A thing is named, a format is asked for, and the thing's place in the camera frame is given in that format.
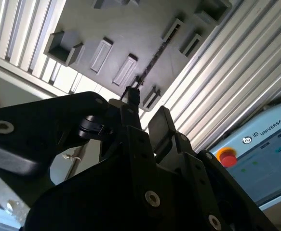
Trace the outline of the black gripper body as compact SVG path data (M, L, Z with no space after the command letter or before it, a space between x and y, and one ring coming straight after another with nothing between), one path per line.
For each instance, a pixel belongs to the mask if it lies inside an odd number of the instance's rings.
M111 157L39 198L26 231L198 231L201 214L175 172L144 155Z

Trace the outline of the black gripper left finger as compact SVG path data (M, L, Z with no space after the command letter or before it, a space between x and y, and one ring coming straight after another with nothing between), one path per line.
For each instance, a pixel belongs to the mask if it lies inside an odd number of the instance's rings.
M54 188L50 166L67 149L101 142L100 162L114 156L153 158L138 115L139 91L127 101L83 92L0 108L0 207L31 209Z

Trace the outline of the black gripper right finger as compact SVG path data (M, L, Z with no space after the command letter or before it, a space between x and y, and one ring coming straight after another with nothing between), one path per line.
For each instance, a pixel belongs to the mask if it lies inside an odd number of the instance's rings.
M161 106L148 125L156 163L180 177L181 212L191 209L197 231L275 231L277 228L209 151L194 152Z

